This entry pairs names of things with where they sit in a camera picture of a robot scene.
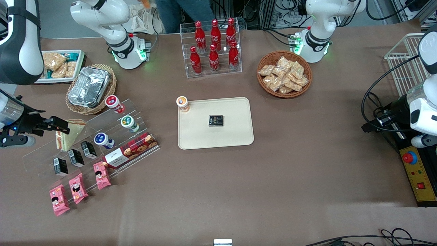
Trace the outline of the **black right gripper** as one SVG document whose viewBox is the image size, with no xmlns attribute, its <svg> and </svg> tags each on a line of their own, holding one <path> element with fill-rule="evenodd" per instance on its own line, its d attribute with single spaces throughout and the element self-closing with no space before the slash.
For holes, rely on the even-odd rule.
<svg viewBox="0 0 437 246">
<path fill-rule="evenodd" d="M 14 135 L 33 134 L 34 128 L 38 128 L 40 121 L 42 121 L 41 113 L 45 110 L 38 110 L 32 108 L 21 100 L 21 98 L 14 98 L 15 102 L 23 106 L 24 110 L 19 119 L 14 123 Z M 56 131 L 64 134 L 70 134 L 70 128 L 68 128 L 68 122 L 56 117 L 51 116 L 44 120 L 47 127 L 44 127 L 44 131 Z"/>
</svg>

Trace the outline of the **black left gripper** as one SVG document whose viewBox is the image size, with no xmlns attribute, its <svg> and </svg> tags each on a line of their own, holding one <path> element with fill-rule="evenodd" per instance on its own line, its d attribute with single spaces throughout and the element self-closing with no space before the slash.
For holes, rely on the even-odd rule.
<svg viewBox="0 0 437 246">
<path fill-rule="evenodd" d="M 365 133 L 383 131 L 410 132 L 410 110 L 406 96 L 399 97 L 384 107 L 376 109 L 376 121 L 362 125 Z"/>
</svg>

